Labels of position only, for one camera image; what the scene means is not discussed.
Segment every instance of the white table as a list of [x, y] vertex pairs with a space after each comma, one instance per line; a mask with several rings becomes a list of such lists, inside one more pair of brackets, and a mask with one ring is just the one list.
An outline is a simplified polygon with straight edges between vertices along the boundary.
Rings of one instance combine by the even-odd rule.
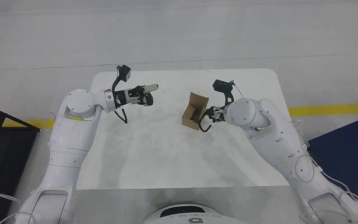
[[[116, 72], [97, 74], [91, 92], [111, 88], [115, 78]], [[154, 105], [126, 107], [128, 124], [114, 113], [102, 113], [77, 189], [288, 185], [239, 128], [219, 123], [202, 133], [181, 124], [190, 91], [209, 97], [208, 107], [224, 105], [224, 95], [212, 88], [216, 79], [234, 80], [244, 97], [272, 100], [290, 119], [277, 76], [269, 69], [132, 72], [118, 90], [157, 83]], [[233, 95], [239, 98], [235, 89]]]

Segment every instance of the yellow floor stripe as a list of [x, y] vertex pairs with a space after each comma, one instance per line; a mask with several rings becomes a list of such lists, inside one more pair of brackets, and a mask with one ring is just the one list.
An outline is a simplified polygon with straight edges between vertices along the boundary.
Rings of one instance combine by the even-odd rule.
[[[289, 107], [289, 113], [291, 117], [295, 116], [322, 116], [322, 115], [345, 115], [345, 114], [358, 114], [358, 104], [346, 104], [346, 105], [323, 105], [323, 106], [293, 106]], [[44, 127], [44, 119], [38, 120], [26, 120], [29, 124], [38, 128]], [[54, 119], [48, 119], [45, 125], [45, 129], [51, 129], [54, 125]], [[3, 127], [22, 127], [21, 124], [13, 122], [11, 120], [5, 120]]]
[[295, 106], [288, 109], [291, 117], [358, 114], [358, 104]]
[[[73, 120], [81, 120], [80, 118], [71, 118]], [[35, 126], [35, 127], [38, 127], [40, 129], [51, 129], [52, 126], [54, 125], [55, 123], [55, 119], [48, 119], [46, 124], [45, 124], [45, 127], [44, 127], [44, 123], [45, 123], [45, 119], [37, 119], [37, 120], [25, 120], [25, 122]], [[22, 124], [19, 124], [17, 122], [14, 122], [12, 120], [5, 120], [5, 122], [3, 123], [2, 125], [3, 127], [23, 127]]]

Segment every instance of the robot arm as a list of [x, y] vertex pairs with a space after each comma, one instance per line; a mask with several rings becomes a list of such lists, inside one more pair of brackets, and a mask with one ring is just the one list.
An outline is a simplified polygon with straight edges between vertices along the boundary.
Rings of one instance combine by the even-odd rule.
[[226, 104], [211, 107], [206, 114], [213, 122], [227, 122], [244, 130], [258, 154], [297, 192], [302, 205], [301, 219], [306, 223], [324, 224], [358, 220], [357, 201], [323, 176], [290, 121], [268, 99], [241, 98], [234, 102], [233, 85], [233, 81], [215, 81], [213, 87], [225, 94]]
[[[109, 113], [125, 104], [153, 104], [150, 92], [158, 89], [157, 84], [115, 91], [120, 80], [130, 77], [130, 68], [119, 67], [118, 73], [112, 90], [97, 94], [74, 90], [64, 98], [51, 133], [50, 160], [44, 178], [20, 210], [32, 214], [37, 224], [72, 223], [79, 171], [92, 147], [102, 111]], [[82, 120], [73, 120], [72, 116]], [[34, 220], [20, 215], [16, 223]]]

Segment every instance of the brown cardboard box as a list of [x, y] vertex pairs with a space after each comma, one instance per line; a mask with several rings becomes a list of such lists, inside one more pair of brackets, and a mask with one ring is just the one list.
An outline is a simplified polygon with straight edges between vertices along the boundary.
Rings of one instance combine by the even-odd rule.
[[198, 130], [199, 120], [204, 114], [208, 102], [209, 98], [191, 92], [188, 107], [181, 117], [181, 124]]

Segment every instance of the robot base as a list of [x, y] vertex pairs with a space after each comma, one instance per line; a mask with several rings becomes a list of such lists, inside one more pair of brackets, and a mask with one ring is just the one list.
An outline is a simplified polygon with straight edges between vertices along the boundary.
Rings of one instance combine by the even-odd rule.
[[202, 204], [175, 204], [157, 210], [143, 224], [242, 224], [238, 220], [223, 216], [218, 211]]
[[148, 224], [153, 220], [157, 220], [165, 216], [183, 213], [210, 213], [222, 216], [220, 212], [202, 204], [174, 204], [172, 206], [166, 206], [153, 212], [144, 220], [143, 224]]

